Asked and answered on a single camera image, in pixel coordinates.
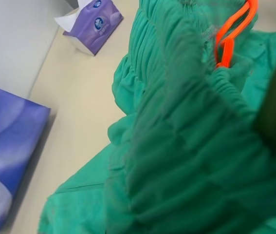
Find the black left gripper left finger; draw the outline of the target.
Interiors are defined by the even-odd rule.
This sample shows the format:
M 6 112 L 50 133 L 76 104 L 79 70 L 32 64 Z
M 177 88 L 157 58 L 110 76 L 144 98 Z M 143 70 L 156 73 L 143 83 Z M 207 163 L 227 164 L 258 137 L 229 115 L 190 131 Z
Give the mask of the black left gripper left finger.
M 227 78 L 205 71 L 195 30 L 159 44 L 161 71 L 110 157 L 107 234 L 249 234 L 267 218 L 252 112 Z

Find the green shorts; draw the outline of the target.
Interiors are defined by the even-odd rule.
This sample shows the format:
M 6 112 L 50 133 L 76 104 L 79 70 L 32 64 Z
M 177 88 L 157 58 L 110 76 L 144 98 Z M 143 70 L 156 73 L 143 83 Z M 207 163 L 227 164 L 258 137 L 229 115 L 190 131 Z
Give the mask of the green shorts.
M 276 234 L 276 32 L 258 0 L 139 0 L 110 143 L 38 234 Z

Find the small purple tissue box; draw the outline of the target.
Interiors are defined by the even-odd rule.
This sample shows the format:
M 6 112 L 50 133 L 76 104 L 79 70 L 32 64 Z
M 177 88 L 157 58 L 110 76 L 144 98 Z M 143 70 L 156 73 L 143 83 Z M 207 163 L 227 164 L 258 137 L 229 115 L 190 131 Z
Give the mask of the small purple tissue box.
M 112 0 L 77 0 L 75 13 L 55 18 L 79 51 L 95 56 L 123 20 Z

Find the large purple tissue pack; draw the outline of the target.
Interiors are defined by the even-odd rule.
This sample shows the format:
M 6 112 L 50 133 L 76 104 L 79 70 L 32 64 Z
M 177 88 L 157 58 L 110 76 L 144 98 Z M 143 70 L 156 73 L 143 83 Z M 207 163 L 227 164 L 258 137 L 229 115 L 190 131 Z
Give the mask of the large purple tissue pack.
M 50 111 L 0 89 L 0 229 Z

